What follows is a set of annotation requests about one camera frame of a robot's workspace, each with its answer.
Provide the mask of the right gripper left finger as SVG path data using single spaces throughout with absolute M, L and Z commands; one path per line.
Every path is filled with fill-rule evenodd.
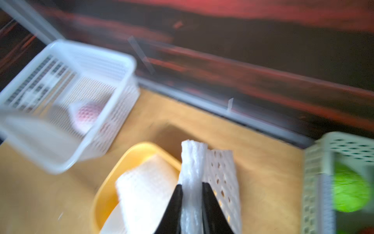
M 180 234 L 183 189 L 177 184 L 154 234 Z

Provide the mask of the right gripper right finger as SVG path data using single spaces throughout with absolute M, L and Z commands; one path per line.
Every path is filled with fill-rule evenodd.
M 202 220 L 204 234 L 234 234 L 209 183 L 202 183 Z

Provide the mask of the white foam net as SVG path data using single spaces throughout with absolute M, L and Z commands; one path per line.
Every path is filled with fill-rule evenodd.
M 181 232 L 201 234 L 203 183 L 208 183 L 226 222 L 235 234 L 242 233 L 240 187 L 231 150 L 209 150 L 206 143 L 185 140 L 178 183 L 182 186 Z
M 153 234 L 177 185 L 178 173 L 158 155 L 126 171 L 116 191 L 128 234 Z

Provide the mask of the red apple netted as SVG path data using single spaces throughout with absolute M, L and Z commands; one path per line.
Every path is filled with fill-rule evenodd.
M 103 104 L 94 101 L 79 101 L 70 104 L 68 113 L 72 127 L 81 135 L 86 135 L 103 109 Z

